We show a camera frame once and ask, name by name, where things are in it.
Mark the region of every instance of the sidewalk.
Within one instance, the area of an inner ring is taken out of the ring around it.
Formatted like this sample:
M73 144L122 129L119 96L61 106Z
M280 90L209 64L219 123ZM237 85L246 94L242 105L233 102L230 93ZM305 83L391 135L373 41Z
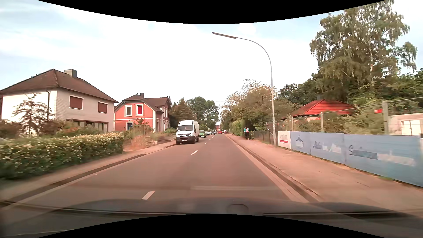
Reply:
M0 181L0 200L3 201L13 199L13 202L17 202L18 200L22 200L26 197L52 189L64 183L69 183L80 177L87 176L94 172L138 158L142 155L153 153L175 144L175 141L170 141L167 143L154 145L149 148L125 152L120 155L110 156L96 161L75 165L66 169L58 170L51 174L45 174L27 180Z
M423 188L282 147L227 135L322 202L350 202L391 210L423 210Z

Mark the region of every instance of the chimney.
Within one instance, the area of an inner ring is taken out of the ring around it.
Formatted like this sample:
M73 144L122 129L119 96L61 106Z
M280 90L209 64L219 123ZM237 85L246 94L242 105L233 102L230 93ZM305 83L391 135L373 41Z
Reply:
M68 75L70 75L70 76L72 76L72 77L78 77L77 76L77 71L74 70L74 69L66 69L65 70L65 73L68 74Z

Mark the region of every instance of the sky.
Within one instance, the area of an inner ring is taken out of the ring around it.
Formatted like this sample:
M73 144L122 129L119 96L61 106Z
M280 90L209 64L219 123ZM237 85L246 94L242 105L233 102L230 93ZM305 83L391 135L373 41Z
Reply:
M423 3L396 0L394 10L411 27L398 44L423 49ZM272 22L178 24L127 19L36 0L0 1L0 89L49 69L75 69L78 77L117 101L145 97L204 97L225 101L245 79L302 83L316 72L309 43L327 14ZM417 67L423 67L418 51Z

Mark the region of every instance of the white van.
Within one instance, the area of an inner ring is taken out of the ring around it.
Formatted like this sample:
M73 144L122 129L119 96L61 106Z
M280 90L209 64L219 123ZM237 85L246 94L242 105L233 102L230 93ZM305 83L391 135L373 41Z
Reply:
M198 142L200 128L198 122L194 120L180 121L176 129L176 144Z

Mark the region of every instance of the van windshield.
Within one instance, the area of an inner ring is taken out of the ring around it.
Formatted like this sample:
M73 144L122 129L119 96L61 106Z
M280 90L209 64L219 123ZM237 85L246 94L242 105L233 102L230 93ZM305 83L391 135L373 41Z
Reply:
M194 130L193 125L178 126L178 131Z

